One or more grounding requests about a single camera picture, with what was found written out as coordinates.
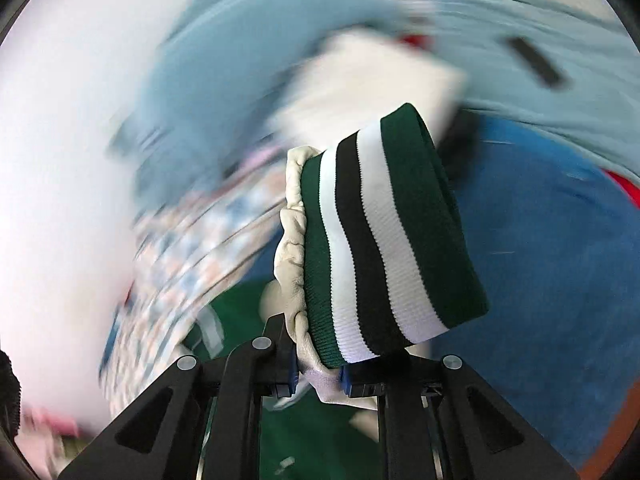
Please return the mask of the light blue garment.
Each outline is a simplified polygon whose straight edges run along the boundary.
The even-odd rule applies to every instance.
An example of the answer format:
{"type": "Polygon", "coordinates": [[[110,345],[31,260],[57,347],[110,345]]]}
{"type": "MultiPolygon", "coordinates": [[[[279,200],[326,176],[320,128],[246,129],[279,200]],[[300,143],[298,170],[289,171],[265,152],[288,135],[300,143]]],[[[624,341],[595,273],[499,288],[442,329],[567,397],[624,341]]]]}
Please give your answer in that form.
{"type": "Polygon", "coordinates": [[[191,0],[111,140],[143,208],[210,192],[260,148],[459,106],[639,175],[639,53],[611,13],[556,0],[191,0]]]}

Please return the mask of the floral patterned quilt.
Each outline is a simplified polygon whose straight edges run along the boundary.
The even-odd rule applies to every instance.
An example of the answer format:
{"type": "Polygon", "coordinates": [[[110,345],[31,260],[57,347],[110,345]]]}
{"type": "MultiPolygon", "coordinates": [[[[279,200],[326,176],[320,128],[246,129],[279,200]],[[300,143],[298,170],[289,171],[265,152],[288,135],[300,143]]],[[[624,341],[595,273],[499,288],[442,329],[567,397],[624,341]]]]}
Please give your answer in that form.
{"type": "Polygon", "coordinates": [[[272,240],[285,161],[274,154],[217,192],[191,193],[134,224],[134,279],[116,307],[99,368],[112,415],[182,356],[201,310],[247,274],[272,240]]]}

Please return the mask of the blue striped bed sheet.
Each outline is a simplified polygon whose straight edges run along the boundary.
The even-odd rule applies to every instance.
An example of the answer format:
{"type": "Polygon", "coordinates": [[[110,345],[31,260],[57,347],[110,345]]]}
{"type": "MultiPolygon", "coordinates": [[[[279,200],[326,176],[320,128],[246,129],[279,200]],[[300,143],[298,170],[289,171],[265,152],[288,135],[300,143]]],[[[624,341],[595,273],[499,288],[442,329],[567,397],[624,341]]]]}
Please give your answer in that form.
{"type": "Polygon", "coordinates": [[[590,160],[514,122],[472,117],[452,187],[486,315],[431,343],[481,374],[573,466],[639,377],[639,211],[590,160]]]}

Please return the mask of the green varsity jacket cream sleeves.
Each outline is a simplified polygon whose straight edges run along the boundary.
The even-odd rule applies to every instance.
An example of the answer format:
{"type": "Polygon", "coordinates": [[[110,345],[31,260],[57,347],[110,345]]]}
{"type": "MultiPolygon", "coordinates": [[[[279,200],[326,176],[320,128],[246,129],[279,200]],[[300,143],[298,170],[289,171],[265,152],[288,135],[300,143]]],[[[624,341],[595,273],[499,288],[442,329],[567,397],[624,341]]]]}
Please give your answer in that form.
{"type": "Polygon", "coordinates": [[[288,161],[280,292],[298,362],[322,396],[335,373],[486,313],[434,143],[405,104],[321,153],[288,161]]]}

